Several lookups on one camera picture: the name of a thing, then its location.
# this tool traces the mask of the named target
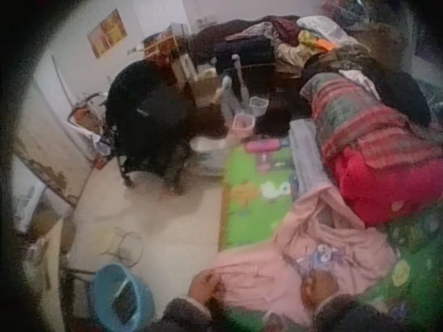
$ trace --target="person's hand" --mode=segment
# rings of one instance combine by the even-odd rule
[[[206,305],[211,298],[218,299],[222,291],[222,280],[214,271],[200,272],[192,280],[188,296]]]
[[[312,311],[337,292],[338,284],[335,276],[324,270],[312,270],[300,286],[302,302]]]

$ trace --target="sleeve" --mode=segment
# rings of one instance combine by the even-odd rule
[[[403,331],[391,317],[357,302],[350,295],[337,295],[319,307],[314,316],[314,330],[335,331]]]
[[[188,297],[172,300],[163,317],[148,326],[152,332],[207,331],[212,319],[209,310]]]

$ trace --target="baby stroller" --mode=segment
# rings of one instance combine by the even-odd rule
[[[190,155],[187,100],[167,86],[155,65],[142,60],[117,75],[105,105],[125,185],[134,185],[128,173],[146,171],[163,178],[177,192],[181,170]]]

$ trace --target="tiled floor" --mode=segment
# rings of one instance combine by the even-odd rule
[[[222,189],[220,180],[185,176],[185,194],[164,197],[159,178],[142,172],[132,178],[135,188],[127,189],[115,160],[93,171],[75,210],[69,263],[97,270],[111,261],[109,255],[96,254],[105,230],[117,226],[137,232],[144,253],[132,271],[151,287],[159,314],[215,258]]]

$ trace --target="blue plastic tub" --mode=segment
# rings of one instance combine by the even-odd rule
[[[130,283],[134,289],[134,314],[122,323],[112,304],[125,284]],[[154,300],[149,287],[134,276],[121,264],[109,264],[101,268],[94,277],[92,284],[92,302],[94,311],[100,322],[110,331],[137,331],[155,316]]]

